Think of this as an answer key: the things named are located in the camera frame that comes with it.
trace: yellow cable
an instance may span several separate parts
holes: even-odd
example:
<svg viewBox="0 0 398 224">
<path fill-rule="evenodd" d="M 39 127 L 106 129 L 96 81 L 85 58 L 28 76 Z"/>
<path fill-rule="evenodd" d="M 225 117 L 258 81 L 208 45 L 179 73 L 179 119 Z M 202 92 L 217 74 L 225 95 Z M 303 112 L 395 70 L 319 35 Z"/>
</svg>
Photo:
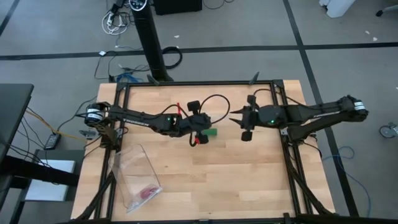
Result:
<svg viewBox="0 0 398 224">
<path fill-rule="evenodd" d="M 44 125 L 46 125 L 46 127 L 50 128 L 51 131 L 54 132 L 54 133 L 60 134 L 60 135 L 65 136 L 65 137 L 70 137 L 70 138 L 73 138 L 73 139 L 81 140 L 81 141 L 83 141 L 83 142 L 87 142 L 86 139 L 78 138 L 78 137 L 76 137 L 76 136 L 72 136 L 72 135 L 70 135 L 70 134 L 66 134 L 66 133 L 57 131 L 57 130 L 53 129 L 53 128 L 51 127 L 51 125 L 49 125 L 45 120 L 43 120 L 41 117 L 37 116 L 36 114 L 34 114 L 34 113 L 30 112 L 30 111 L 25 111 L 25 112 L 26 112 L 26 113 L 29 113 L 30 115 L 32 115 L 32 116 L 34 116 L 35 118 L 37 118 L 37 119 L 38 119 L 39 121 L 41 121 Z"/>
</svg>

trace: wooden table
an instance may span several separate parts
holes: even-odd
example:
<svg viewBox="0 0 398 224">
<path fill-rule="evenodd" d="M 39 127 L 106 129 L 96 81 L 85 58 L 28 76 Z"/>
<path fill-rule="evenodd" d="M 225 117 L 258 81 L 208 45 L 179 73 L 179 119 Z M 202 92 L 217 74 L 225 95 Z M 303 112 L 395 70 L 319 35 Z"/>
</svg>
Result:
<svg viewBox="0 0 398 224">
<path fill-rule="evenodd" d="M 305 103 L 299 81 L 285 80 L 284 84 L 287 96 Z M 170 104 L 179 102 L 186 108 L 189 101 L 203 101 L 207 96 L 219 93 L 230 100 L 231 110 L 238 110 L 246 105 L 247 95 L 266 87 L 269 86 L 134 87 L 130 90 L 128 108 L 157 114 Z M 97 101 L 112 103 L 115 89 L 115 84 L 102 84 Z M 271 94 L 268 91 L 258 93 L 257 103 L 272 104 Z M 206 102 L 202 111 L 215 120 L 226 112 L 226 102 L 221 98 L 213 98 Z M 175 113 L 177 109 L 170 109 L 169 112 Z M 239 118 L 239 115 L 230 114 L 228 117 Z M 242 142 L 243 130 L 224 119 L 214 125 L 218 135 L 210 137 L 208 144 L 190 147 L 188 136 L 170 138 L 142 126 L 127 124 L 126 127 L 129 132 L 123 137 L 122 150 L 133 144 L 141 144 L 164 190 L 140 209 L 126 214 L 121 192 L 116 189 L 112 221 L 276 218 L 285 212 L 294 217 L 279 130 L 256 128 L 252 141 Z M 317 145 L 311 138 L 306 142 Z M 88 147 L 87 152 L 97 145 L 96 142 Z M 300 154 L 308 186 L 319 201 L 333 211 L 318 151 L 302 145 Z M 95 195 L 103 156 L 104 149 L 97 149 L 86 157 L 72 218 L 79 216 Z M 296 186 L 302 211 L 305 211 L 302 193 Z M 106 198 L 107 195 L 104 196 L 103 216 Z"/>
</svg>

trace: clear plastic bag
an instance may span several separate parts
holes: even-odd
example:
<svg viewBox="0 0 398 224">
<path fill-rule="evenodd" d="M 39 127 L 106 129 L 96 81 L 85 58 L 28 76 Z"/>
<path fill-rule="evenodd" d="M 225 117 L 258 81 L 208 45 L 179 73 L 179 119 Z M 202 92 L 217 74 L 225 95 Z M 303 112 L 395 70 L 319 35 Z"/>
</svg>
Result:
<svg viewBox="0 0 398 224">
<path fill-rule="evenodd" d="M 132 212 L 162 191 L 144 148 L 135 144 L 109 159 L 109 166 L 123 196 L 127 212 Z"/>
</svg>

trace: black box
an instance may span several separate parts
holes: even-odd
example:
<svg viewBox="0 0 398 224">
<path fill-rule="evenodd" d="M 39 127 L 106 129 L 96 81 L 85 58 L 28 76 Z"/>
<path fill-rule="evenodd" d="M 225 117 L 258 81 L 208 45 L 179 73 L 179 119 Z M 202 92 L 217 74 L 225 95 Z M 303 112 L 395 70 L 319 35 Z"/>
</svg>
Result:
<svg viewBox="0 0 398 224">
<path fill-rule="evenodd" d="M 181 12 L 197 12 L 201 10 L 202 0 L 154 0 L 157 15 Z"/>
</svg>

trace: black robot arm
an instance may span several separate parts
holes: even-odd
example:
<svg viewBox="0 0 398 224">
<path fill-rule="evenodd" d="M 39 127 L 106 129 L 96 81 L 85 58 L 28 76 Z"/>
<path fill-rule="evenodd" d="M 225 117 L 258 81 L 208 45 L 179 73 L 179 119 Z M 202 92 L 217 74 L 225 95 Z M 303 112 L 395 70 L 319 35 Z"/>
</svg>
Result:
<svg viewBox="0 0 398 224">
<path fill-rule="evenodd" d="M 188 110 L 193 115 L 182 118 L 178 113 L 147 114 L 134 110 L 123 109 L 120 106 L 110 105 L 109 103 L 95 103 L 89 105 L 85 113 L 85 124 L 96 128 L 103 137 L 102 143 L 118 147 L 119 133 L 110 124 L 115 121 L 135 124 L 151 128 L 154 132 L 179 138 L 186 134 L 196 132 L 195 140 L 197 143 L 206 144 L 208 138 L 201 134 L 203 130 L 211 128 L 211 118 L 206 113 L 199 113 L 199 101 L 188 103 Z"/>
<path fill-rule="evenodd" d="M 368 116 L 361 100 L 344 96 L 338 101 L 319 105 L 267 105 L 259 107 L 254 95 L 248 96 L 249 106 L 231 113 L 243 114 L 242 120 L 230 118 L 246 131 L 242 133 L 243 141 L 250 141 L 256 126 L 286 129 L 291 142 L 301 141 L 311 133 L 330 127 L 343 121 L 362 122 Z"/>
</svg>

